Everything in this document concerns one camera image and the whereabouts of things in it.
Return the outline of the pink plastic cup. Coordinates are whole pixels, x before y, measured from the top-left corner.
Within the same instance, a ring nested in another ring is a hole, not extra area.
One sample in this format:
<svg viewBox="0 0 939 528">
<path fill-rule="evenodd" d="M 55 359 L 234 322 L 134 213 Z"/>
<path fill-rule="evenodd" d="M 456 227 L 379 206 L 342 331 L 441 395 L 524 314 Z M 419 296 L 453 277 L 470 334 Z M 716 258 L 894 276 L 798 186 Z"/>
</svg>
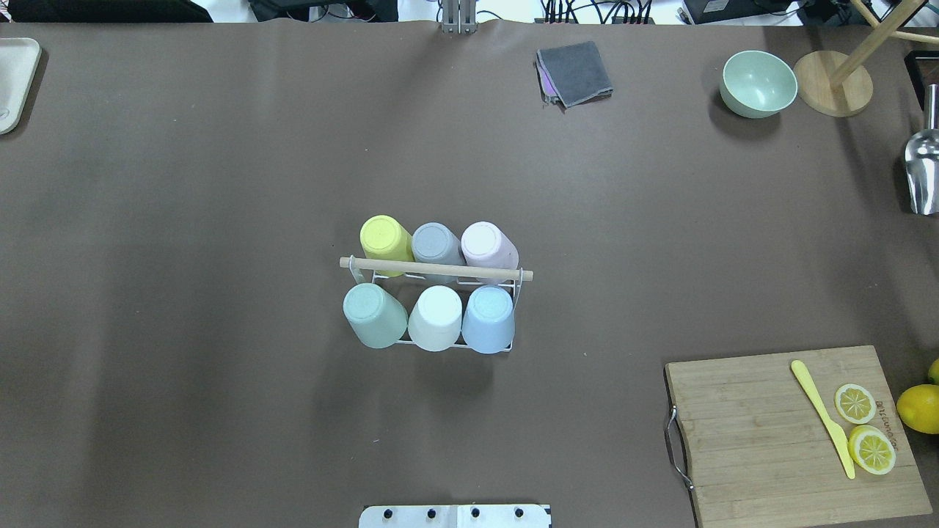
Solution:
<svg viewBox="0 0 939 528">
<path fill-rule="evenodd" d="M 467 265 L 477 268 L 519 267 L 519 251 L 497 227 L 488 221 L 477 221 L 467 227 L 461 237 L 461 251 Z"/>
</svg>

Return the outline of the green plastic cup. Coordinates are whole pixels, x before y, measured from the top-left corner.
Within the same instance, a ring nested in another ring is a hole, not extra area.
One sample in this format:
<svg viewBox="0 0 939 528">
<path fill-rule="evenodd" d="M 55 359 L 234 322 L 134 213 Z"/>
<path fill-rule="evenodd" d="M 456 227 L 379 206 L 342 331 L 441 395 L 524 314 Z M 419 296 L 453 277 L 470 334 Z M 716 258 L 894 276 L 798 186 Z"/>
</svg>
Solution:
<svg viewBox="0 0 939 528">
<path fill-rule="evenodd" d="M 379 285 L 362 283 L 343 297 L 343 314 L 355 335 L 369 348 L 388 348 L 408 330 L 406 308 Z"/>
</svg>

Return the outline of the grey plastic cup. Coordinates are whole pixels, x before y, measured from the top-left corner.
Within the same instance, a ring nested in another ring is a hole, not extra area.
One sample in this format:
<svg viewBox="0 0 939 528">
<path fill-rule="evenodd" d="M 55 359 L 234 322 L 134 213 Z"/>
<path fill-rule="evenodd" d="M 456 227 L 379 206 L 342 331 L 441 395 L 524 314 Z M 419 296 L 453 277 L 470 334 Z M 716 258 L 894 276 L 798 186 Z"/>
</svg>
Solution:
<svg viewBox="0 0 939 528">
<path fill-rule="evenodd" d="M 446 266 L 466 266 L 461 241 L 440 223 L 420 225 L 412 235 L 412 254 L 416 262 Z"/>
</svg>

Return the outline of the blue plastic cup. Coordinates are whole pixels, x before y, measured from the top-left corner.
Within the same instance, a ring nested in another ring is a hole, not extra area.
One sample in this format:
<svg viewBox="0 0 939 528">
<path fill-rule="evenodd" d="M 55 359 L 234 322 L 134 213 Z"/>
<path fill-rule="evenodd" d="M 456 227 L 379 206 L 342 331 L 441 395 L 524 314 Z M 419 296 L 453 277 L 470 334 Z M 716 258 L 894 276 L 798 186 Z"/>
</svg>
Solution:
<svg viewBox="0 0 939 528">
<path fill-rule="evenodd" d="M 514 304 L 506 290 L 496 285 L 483 285 L 470 294 L 461 334 L 472 350 L 496 354 L 509 348 L 514 333 Z"/>
</svg>

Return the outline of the white plastic cup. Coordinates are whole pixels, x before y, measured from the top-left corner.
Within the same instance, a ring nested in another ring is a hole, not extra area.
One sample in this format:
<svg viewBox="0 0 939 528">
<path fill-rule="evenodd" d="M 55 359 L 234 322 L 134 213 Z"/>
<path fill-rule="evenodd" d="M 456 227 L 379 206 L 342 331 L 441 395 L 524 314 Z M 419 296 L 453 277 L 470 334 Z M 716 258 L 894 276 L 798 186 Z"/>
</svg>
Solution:
<svg viewBox="0 0 939 528">
<path fill-rule="evenodd" d="M 409 316 L 410 340 L 425 351 L 443 351 L 456 344 L 461 333 L 462 301 L 446 285 L 433 285 L 420 294 Z"/>
</svg>

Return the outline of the yellow plastic cup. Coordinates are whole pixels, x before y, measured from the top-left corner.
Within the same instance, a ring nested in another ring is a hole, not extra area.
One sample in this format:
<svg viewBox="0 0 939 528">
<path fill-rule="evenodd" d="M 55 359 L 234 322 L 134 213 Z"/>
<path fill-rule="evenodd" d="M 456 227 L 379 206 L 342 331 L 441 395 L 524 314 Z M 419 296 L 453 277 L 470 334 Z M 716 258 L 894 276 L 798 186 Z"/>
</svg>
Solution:
<svg viewBox="0 0 939 528">
<path fill-rule="evenodd" d="M 365 221 L 359 242 L 369 260 L 415 261 L 412 234 L 389 215 L 375 215 Z"/>
</svg>

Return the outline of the wooden cup tree stand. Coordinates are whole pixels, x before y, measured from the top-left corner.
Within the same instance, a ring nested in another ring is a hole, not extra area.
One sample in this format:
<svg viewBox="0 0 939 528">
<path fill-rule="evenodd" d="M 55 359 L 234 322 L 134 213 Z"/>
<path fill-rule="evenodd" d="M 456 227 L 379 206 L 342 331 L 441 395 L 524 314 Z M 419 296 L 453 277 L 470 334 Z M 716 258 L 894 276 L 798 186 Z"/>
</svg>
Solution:
<svg viewBox="0 0 939 528">
<path fill-rule="evenodd" d="M 926 1 L 902 1 L 885 20 L 866 9 L 861 1 L 851 5 L 868 21 L 871 32 L 851 54 L 821 50 L 806 54 L 794 65 L 797 94 L 809 107 L 825 116 L 851 117 L 871 103 L 873 81 L 864 63 L 888 39 L 937 45 L 937 32 L 919 34 L 902 30 L 906 21 L 916 16 Z"/>
</svg>

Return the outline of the grey folded cloth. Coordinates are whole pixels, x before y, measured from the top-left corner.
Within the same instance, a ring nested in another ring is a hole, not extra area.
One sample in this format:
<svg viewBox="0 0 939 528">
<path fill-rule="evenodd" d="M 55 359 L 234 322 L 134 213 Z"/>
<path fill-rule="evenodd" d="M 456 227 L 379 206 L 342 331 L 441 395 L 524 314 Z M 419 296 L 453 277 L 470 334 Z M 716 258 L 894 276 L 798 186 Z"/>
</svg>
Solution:
<svg viewBox="0 0 939 528">
<path fill-rule="evenodd" d="M 613 94 L 613 82 L 592 40 L 539 49 L 534 65 L 542 99 L 547 104 L 560 104 L 569 109 Z"/>
</svg>

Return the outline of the green ceramic bowl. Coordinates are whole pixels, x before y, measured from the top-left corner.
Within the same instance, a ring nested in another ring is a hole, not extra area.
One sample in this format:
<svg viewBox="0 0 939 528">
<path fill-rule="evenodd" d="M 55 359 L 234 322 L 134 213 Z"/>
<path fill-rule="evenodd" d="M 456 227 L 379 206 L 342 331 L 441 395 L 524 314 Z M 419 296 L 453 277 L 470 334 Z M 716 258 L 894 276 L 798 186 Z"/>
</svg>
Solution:
<svg viewBox="0 0 939 528">
<path fill-rule="evenodd" d="M 723 66 L 719 95 L 738 116 L 765 118 L 794 102 L 798 83 L 792 68 L 774 54 L 738 51 Z"/>
</svg>

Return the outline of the yellow plastic knife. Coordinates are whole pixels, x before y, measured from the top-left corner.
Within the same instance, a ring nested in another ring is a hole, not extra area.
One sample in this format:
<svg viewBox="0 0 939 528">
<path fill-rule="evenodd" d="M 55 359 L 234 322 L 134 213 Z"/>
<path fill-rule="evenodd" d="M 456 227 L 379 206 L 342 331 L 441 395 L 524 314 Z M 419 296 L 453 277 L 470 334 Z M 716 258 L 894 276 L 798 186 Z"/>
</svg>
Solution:
<svg viewBox="0 0 939 528">
<path fill-rule="evenodd" d="M 805 395 L 807 395 L 807 398 L 809 402 L 811 402 L 811 405 L 818 415 L 819 420 L 821 420 L 822 424 L 824 425 L 828 437 L 832 441 L 833 447 L 835 448 L 836 454 L 838 454 L 839 461 L 841 461 L 845 477 L 848 479 L 855 479 L 855 462 L 849 454 L 847 434 L 844 432 L 843 427 L 836 423 L 828 413 L 824 401 L 822 401 L 822 397 L 819 394 L 819 390 L 813 381 L 811 372 L 808 371 L 807 365 L 805 365 L 801 360 L 795 359 L 789 363 L 789 369 L 791 369 L 795 380 L 798 382 Z"/>
</svg>

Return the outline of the bamboo cutting board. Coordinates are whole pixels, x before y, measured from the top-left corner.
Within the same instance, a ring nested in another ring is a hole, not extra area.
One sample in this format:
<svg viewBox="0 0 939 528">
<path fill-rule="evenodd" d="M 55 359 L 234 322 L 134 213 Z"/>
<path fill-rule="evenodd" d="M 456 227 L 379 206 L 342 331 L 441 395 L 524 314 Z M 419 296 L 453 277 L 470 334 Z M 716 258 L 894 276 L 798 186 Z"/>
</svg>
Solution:
<svg viewBox="0 0 939 528">
<path fill-rule="evenodd" d="M 852 424 L 836 412 L 836 390 L 859 384 L 872 392 L 871 425 L 896 450 L 891 472 L 858 469 L 847 477 L 792 373 L 796 360 L 846 433 Z M 665 374 L 698 526 L 807 527 L 932 514 L 872 345 L 675 362 Z"/>
</svg>

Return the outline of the lemon half slice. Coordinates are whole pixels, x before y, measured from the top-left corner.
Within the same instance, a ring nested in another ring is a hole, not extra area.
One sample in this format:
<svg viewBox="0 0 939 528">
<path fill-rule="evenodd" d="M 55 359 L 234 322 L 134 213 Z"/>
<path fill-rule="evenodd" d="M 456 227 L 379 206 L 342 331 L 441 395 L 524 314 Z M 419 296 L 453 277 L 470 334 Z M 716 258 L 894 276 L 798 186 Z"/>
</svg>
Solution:
<svg viewBox="0 0 939 528">
<path fill-rule="evenodd" d="M 888 436 L 872 425 L 856 425 L 848 435 L 848 452 L 869 474 L 884 475 L 896 464 L 896 450 Z"/>
<path fill-rule="evenodd" d="M 877 414 L 872 393 L 859 384 L 843 384 L 836 389 L 833 402 L 838 415 L 854 425 L 866 425 Z"/>
</svg>

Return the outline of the steel scoop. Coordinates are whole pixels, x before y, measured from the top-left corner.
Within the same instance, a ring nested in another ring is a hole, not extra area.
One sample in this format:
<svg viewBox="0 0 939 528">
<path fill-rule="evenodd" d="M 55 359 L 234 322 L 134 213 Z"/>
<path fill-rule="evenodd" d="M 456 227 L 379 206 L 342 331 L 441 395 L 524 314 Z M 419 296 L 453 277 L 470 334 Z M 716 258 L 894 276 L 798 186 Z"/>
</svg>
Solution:
<svg viewBox="0 0 939 528">
<path fill-rule="evenodd" d="M 924 128 L 913 134 L 903 150 L 913 213 L 938 213 L 938 96 L 937 84 L 924 91 Z"/>
</svg>

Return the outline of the yellow lemon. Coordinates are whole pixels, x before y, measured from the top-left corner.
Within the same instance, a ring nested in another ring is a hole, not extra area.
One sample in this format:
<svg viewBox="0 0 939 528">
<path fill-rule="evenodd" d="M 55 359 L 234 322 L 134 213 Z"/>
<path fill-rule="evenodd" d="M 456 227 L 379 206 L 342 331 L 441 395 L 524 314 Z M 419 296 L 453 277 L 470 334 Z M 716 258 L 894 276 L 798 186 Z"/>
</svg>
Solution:
<svg viewBox="0 0 939 528">
<path fill-rule="evenodd" d="M 927 381 L 929 384 L 939 384 L 939 359 L 935 359 L 935 361 L 930 364 L 927 371 Z"/>
<path fill-rule="evenodd" d="M 938 434 L 938 385 L 920 384 L 906 389 L 896 399 L 896 411 L 907 428 Z"/>
</svg>

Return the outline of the beige tray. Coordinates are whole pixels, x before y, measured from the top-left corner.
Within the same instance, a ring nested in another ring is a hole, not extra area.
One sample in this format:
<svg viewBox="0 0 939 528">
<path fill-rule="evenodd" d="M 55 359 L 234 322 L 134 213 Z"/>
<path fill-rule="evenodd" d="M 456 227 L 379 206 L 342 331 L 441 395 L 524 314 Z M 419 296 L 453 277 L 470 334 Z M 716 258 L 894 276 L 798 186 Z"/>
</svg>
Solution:
<svg viewBox="0 0 939 528">
<path fill-rule="evenodd" d="M 19 124 L 43 48 L 29 37 L 1 39 L 1 134 Z"/>
</svg>

